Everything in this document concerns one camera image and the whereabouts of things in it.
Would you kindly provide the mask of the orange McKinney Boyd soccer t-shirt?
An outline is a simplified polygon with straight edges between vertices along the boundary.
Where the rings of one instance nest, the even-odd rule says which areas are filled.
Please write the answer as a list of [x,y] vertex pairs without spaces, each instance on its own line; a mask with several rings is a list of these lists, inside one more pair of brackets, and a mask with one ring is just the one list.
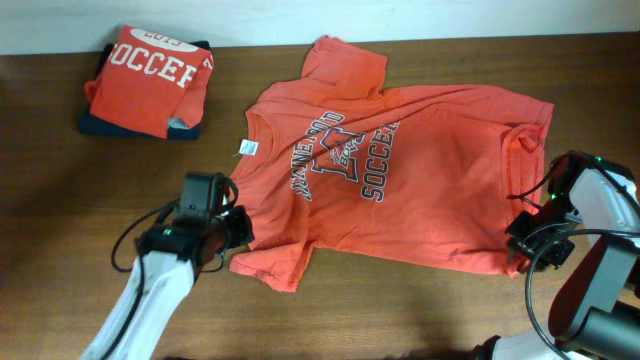
[[314,250],[514,276],[507,226],[537,201],[551,103],[490,85],[386,88],[384,56],[324,36],[246,114],[233,171],[255,238],[233,272],[297,289]]

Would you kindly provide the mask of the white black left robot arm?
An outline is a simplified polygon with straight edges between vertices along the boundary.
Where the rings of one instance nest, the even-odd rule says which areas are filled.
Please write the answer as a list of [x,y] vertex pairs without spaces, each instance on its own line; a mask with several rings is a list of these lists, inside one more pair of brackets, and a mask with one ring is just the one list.
[[191,172],[179,198],[134,221],[116,240],[111,266],[129,279],[83,359],[149,359],[170,318],[203,273],[254,240],[239,190],[222,173]]

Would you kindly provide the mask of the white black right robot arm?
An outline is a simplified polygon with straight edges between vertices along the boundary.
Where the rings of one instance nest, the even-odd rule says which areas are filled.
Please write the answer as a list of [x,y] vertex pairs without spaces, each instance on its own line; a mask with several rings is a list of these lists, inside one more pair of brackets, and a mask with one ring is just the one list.
[[[549,200],[507,227],[509,249],[526,257],[525,306],[532,328],[494,336],[473,359],[636,359],[639,310],[619,296],[639,291],[639,202],[635,178],[620,164],[580,151],[551,163],[541,181]],[[533,275],[564,264],[585,235],[590,249],[556,294],[546,322],[537,320]]]

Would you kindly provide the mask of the folded orange soccer shirt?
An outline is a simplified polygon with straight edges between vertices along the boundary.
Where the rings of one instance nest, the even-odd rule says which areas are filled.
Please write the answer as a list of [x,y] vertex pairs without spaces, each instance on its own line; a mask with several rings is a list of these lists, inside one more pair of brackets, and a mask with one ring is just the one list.
[[209,44],[125,25],[96,78],[84,85],[90,113],[136,132],[167,138],[171,118],[201,124],[214,69]]

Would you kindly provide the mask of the folded navy blue shirt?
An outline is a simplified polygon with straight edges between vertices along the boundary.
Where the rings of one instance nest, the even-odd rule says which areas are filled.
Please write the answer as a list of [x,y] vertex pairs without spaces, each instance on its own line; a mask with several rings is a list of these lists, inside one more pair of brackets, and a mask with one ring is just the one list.
[[[136,132],[123,128],[116,124],[107,122],[90,113],[87,107],[77,118],[76,121],[78,131],[83,135],[100,136],[100,137],[117,137],[117,138],[146,138],[157,139],[157,136],[146,133]],[[188,128],[186,124],[179,118],[171,118],[167,130],[167,138],[169,140],[185,140],[195,141],[200,137],[201,124],[197,124],[192,128]]]

